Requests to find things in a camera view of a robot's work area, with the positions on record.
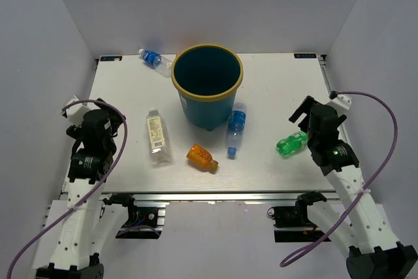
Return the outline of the green plastic soda bottle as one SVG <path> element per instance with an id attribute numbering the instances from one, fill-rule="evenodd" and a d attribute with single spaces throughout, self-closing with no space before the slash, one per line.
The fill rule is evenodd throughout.
<path id="1" fill-rule="evenodd" d="M 303 131 L 298 131 L 287 138 L 281 139 L 276 144 L 276 149 L 280 155 L 290 156 L 303 149 L 307 143 L 308 135 Z"/>

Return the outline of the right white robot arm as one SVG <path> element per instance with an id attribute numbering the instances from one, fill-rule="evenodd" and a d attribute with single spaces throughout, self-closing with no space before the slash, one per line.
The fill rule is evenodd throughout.
<path id="1" fill-rule="evenodd" d="M 370 194 L 359 160 L 352 147 L 339 138 L 339 126 L 350 107 L 348 92 L 332 92 L 323 105 L 307 96 L 290 117 L 308 135 L 308 149 L 314 163 L 333 186 L 345 210 L 335 212 L 319 192 L 298 197 L 295 219 L 299 224 L 318 226 L 324 235 L 314 243 L 286 257 L 285 267 L 316 248 L 325 239 L 339 249 L 350 278 L 406 278 L 417 262 L 417 251 L 403 245 L 389 222 L 380 214 Z"/>

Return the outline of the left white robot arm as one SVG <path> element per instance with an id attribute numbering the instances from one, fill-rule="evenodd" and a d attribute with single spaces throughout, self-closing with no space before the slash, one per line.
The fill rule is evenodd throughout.
<path id="1" fill-rule="evenodd" d="M 101 256 L 121 226 L 137 221 L 138 210 L 127 197 L 111 196 L 104 216 L 95 221 L 99 198 L 110 173 L 119 163 L 124 146 L 114 141 L 119 127 L 126 128 L 125 116 L 102 99 L 74 100 L 62 113 L 71 126 L 66 134 L 75 140 L 67 175 L 67 211 L 47 226 L 46 234 L 60 225 L 56 248 L 47 265 L 35 271 L 35 278 L 102 278 Z"/>

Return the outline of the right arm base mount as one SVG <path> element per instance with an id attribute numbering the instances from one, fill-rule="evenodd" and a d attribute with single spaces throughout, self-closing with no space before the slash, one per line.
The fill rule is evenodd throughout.
<path id="1" fill-rule="evenodd" d="M 276 243 L 315 242 L 324 232 L 308 219 L 308 206 L 316 202 L 327 202 L 327 198 L 317 191 L 299 195 L 294 205 L 272 206 L 266 215 L 274 221 Z"/>

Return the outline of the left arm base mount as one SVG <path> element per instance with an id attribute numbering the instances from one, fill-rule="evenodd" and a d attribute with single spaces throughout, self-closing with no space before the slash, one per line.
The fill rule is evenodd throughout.
<path id="1" fill-rule="evenodd" d="M 134 196 L 127 193 L 112 194 L 103 199 L 105 205 L 122 205 L 127 209 L 127 221 L 122 225 L 116 238 L 159 239 L 162 231 L 158 228 L 159 208 L 138 205 Z"/>

